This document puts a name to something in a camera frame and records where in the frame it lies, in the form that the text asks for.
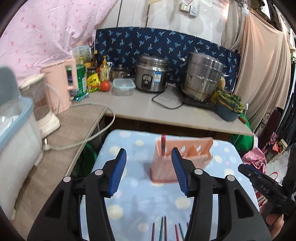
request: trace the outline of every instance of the wall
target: wall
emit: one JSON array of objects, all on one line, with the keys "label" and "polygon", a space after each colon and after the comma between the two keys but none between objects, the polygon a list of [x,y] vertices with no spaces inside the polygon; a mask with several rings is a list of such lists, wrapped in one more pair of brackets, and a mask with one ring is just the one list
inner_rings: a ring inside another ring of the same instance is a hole
[{"label": "wall", "polygon": [[[181,12],[181,0],[161,0],[149,6],[147,27],[173,30],[193,35],[221,45],[229,4],[225,0],[212,0],[208,7],[201,0],[193,0],[196,18]],[[148,0],[118,0],[104,21],[96,29],[112,27],[145,27]]]}]

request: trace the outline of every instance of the dark bowl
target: dark bowl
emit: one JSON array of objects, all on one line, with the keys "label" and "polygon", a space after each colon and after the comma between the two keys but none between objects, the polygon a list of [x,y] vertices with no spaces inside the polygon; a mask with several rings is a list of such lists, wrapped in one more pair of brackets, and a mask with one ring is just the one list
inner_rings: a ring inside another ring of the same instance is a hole
[{"label": "dark bowl", "polygon": [[218,98],[216,101],[216,113],[225,121],[235,121],[240,115],[222,105]]}]

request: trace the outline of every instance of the stainless steel steamer pot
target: stainless steel steamer pot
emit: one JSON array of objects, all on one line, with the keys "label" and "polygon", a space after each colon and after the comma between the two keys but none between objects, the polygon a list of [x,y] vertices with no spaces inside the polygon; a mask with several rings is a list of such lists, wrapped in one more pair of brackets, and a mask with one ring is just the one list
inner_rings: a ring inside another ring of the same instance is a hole
[{"label": "stainless steel steamer pot", "polygon": [[216,91],[220,82],[223,64],[206,54],[191,52],[187,60],[185,78],[181,89],[185,95],[198,101],[206,101]]}]

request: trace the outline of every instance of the green bag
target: green bag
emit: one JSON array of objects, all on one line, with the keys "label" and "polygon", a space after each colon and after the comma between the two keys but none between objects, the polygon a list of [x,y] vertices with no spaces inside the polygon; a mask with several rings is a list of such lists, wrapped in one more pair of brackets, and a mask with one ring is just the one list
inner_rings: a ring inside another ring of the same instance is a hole
[{"label": "green bag", "polygon": [[[253,129],[251,128],[245,115],[241,114],[240,116],[243,117],[247,121],[247,123],[246,123],[247,127],[251,131],[253,131]],[[254,137],[253,136],[243,136],[243,135],[232,135],[230,142],[234,145],[234,147],[236,148],[236,150],[238,152],[247,153],[253,148]]]}]

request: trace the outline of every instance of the polka dot tablecloth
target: polka dot tablecloth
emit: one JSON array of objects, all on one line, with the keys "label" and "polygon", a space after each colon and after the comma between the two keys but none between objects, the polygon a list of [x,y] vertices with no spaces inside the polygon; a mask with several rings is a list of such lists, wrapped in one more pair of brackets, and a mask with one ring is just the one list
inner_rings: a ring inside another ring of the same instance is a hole
[{"label": "polka dot tablecloth", "polygon": [[[168,240],[176,240],[174,225],[181,223],[187,230],[193,198],[186,198],[178,183],[152,183],[149,169],[159,134],[138,131],[114,130],[106,138],[98,155],[93,171],[116,157],[120,148],[127,152],[127,162],[118,191],[105,199],[107,212],[116,241],[150,241],[152,225],[155,222],[155,240],[159,239],[161,217],[167,216]],[[188,137],[167,136],[167,139]],[[205,171],[211,176],[234,175],[258,208],[254,189],[250,181],[238,171],[242,163],[234,146],[225,141],[214,140],[210,150],[212,161]],[[82,237],[89,240],[85,197],[81,202]],[[217,236],[218,196],[213,195],[213,215],[210,240]]]}]

